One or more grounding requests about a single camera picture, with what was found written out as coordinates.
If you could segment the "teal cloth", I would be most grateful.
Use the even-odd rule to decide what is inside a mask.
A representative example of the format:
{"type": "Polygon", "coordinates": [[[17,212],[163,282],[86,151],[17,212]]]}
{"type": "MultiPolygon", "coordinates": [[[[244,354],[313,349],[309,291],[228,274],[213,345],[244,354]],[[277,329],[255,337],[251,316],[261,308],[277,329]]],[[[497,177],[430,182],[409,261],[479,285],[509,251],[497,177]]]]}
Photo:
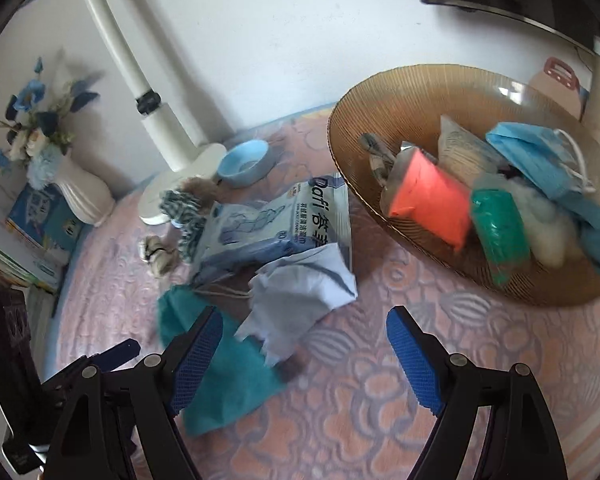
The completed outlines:
{"type": "MultiPolygon", "coordinates": [[[[208,301],[186,286],[171,287],[158,299],[158,330],[166,347],[187,332],[208,301]]],[[[265,365],[255,341],[234,337],[238,322],[222,314],[223,335],[193,400],[183,410],[186,434],[200,437],[250,414],[286,389],[283,378],[265,365]]]]}

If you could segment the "blue checked scrunchie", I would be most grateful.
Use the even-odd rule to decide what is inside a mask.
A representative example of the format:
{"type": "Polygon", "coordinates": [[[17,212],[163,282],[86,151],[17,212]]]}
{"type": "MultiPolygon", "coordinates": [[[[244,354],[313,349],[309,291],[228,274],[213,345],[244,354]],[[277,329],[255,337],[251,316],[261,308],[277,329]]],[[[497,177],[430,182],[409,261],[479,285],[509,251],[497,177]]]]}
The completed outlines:
{"type": "Polygon", "coordinates": [[[160,211],[181,231],[178,252],[186,263],[194,260],[214,202],[212,195],[196,195],[182,190],[170,190],[161,195],[160,211]]]}

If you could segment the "blue down jacket wipes pack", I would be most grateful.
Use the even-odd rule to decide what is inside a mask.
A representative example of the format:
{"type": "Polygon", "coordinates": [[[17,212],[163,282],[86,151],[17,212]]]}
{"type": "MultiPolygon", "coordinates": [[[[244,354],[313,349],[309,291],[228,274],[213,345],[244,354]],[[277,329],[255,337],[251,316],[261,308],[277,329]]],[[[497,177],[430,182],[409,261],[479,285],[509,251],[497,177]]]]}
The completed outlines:
{"type": "Polygon", "coordinates": [[[216,203],[192,263],[196,286],[326,244],[351,262],[349,192],[338,172],[298,182],[258,206],[216,203]]]}

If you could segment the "pale blue cloth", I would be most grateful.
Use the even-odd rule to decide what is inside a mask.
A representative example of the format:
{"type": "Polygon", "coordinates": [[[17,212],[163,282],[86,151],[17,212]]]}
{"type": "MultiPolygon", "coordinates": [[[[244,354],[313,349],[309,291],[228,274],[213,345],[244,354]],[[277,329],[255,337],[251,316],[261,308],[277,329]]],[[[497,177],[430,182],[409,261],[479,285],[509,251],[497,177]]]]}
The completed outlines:
{"type": "Polygon", "coordinates": [[[262,266],[249,287],[250,312],[235,338],[260,341],[268,367],[288,360],[318,321],[358,299],[356,278],[336,243],[262,266]]]}

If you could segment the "green plastic bag roll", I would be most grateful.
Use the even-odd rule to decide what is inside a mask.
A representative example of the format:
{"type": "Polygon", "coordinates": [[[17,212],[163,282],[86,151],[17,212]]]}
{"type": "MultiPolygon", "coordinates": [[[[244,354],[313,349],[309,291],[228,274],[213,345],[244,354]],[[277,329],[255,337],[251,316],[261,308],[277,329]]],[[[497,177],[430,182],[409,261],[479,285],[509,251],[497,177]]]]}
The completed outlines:
{"type": "Polygon", "coordinates": [[[513,195],[497,188],[470,194],[470,218],[495,285],[504,286],[531,258],[524,222],[513,195]]]}

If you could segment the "small blue round dish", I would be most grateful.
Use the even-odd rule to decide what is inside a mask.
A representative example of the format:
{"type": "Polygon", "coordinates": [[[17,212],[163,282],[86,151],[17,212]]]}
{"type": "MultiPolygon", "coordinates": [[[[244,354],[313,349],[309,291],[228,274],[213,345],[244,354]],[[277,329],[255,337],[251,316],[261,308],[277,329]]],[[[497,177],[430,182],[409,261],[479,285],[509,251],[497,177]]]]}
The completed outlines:
{"type": "Polygon", "coordinates": [[[225,154],[218,168],[218,177],[231,188],[248,188],[263,179],[274,164],[268,142],[249,140],[225,154]]]}

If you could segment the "coral pink pouch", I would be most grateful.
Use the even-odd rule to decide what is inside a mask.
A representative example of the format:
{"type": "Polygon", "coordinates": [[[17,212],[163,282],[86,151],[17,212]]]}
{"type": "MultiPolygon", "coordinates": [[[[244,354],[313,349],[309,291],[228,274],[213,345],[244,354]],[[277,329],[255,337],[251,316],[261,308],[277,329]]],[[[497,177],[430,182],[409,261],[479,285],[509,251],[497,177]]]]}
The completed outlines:
{"type": "Polygon", "coordinates": [[[460,252],[471,229],[469,188],[419,152],[407,160],[399,155],[381,192],[382,214],[411,219],[460,252]]]}

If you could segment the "blue surgical face mask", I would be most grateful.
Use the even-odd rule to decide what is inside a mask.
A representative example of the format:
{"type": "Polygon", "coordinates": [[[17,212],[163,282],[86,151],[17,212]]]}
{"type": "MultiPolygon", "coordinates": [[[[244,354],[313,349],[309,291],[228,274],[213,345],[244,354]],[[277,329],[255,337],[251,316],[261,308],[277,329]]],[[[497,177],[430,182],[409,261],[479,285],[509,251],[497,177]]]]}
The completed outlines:
{"type": "Polygon", "coordinates": [[[550,200],[596,191],[579,144],[565,130],[499,122],[486,142],[550,200]]]}

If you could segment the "purple wet wipes packet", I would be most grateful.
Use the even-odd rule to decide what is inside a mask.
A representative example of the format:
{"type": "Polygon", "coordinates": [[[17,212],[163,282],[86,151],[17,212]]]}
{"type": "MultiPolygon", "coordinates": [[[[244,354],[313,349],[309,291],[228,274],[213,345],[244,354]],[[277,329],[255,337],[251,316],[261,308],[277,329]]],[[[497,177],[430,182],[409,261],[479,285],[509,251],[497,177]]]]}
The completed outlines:
{"type": "Polygon", "coordinates": [[[436,156],[425,151],[423,148],[420,148],[419,146],[415,145],[410,141],[403,141],[401,143],[399,158],[401,160],[410,159],[416,152],[419,152],[420,154],[424,155],[426,159],[428,159],[434,165],[437,165],[438,160],[436,156]]]}

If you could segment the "upright books row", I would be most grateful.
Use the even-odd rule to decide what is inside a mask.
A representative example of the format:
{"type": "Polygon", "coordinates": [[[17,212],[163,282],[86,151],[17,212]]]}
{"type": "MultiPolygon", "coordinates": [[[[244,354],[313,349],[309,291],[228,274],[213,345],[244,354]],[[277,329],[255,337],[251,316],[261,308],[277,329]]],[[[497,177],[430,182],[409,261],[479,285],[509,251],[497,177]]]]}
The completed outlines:
{"type": "Polygon", "coordinates": [[[19,166],[0,174],[0,259],[26,282],[57,292],[83,227],[56,186],[31,188],[19,166]]]}

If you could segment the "white ribbed vase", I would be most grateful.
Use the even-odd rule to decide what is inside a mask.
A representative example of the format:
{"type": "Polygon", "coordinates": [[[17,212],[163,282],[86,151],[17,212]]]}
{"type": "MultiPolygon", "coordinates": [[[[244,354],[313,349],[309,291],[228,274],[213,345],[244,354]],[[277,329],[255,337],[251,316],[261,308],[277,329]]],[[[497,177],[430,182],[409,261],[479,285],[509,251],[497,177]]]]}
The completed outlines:
{"type": "Polygon", "coordinates": [[[116,206],[108,185],[76,164],[69,155],[61,157],[54,185],[76,218],[89,226],[101,226],[116,206]]]}

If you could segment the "brown fluffy scrunchie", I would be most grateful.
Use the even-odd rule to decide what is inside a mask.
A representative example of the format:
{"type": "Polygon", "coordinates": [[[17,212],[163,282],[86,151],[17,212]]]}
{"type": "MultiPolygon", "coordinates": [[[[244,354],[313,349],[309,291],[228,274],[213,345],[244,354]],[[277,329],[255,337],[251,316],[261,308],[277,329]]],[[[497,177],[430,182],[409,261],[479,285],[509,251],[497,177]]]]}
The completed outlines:
{"type": "Polygon", "coordinates": [[[200,177],[186,179],[178,188],[194,196],[200,208],[210,208],[219,199],[221,193],[219,185],[214,181],[200,177]]]}

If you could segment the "white desk lamp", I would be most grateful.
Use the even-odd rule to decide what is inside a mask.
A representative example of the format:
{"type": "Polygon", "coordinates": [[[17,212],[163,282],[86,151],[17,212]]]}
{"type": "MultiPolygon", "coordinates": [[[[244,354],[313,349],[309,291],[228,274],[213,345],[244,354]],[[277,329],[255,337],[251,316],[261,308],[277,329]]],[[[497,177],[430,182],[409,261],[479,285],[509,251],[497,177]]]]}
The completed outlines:
{"type": "Polygon", "coordinates": [[[140,220],[148,226],[160,226],[168,221],[159,209],[161,195],[190,178],[214,179],[226,148],[219,143],[197,145],[193,142],[170,105],[151,88],[108,1],[84,2],[114,64],[132,92],[140,122],[169,167],[150,180],[137,208],[140,220]]]}

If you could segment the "blue white artificial flowers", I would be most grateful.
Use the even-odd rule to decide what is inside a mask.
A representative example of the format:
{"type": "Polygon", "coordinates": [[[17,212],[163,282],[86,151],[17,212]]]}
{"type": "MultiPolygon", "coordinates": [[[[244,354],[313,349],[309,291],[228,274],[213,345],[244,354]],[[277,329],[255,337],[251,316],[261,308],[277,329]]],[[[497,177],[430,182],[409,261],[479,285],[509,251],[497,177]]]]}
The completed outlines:
{"type": "Polygon", "coordinates": [[[43,60],[38,58],[33,78],[10,97],[0,115],[0,132],[7,143],[0,148],[0,169],[26,170],[30,187],[37,191],[55,182],[72,149],[74,134],[64,126],[65,119],[99,99],[93,89],[95,74],[69,80],[55,94],[47,91],[43,72],[43,60]]]}

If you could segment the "amber glass bowl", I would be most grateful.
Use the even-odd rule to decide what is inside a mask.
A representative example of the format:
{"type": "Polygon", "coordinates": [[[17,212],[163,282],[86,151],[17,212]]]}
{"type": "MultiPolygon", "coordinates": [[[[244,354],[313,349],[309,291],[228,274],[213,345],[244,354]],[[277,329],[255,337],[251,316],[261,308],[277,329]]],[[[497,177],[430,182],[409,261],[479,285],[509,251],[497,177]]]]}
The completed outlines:
{"type": "Polygon", "coordinates": [[[600,298],[600,274],[588,259],[558,270],[532,262],[506,285],[498,286],[491,280],[477,237],[469,237],[465,248],[454,252],[414,221],[388,220],[382,215],[381,187],[358,138],[373,133],[391,151],[410,141],[435,153],[443,115],[476,136],[484,136],[499,122],[565,130],[579,144],[592,170],[593,200],[600,205],[600,146],[576,118],[539,91],[506,76],[464,65],[424,64],[386,70],[363,80],[340,99],[329,117],[327,141],[332,160],[372,218],[412,254],[518,304],[574,307],[600,298]]]}

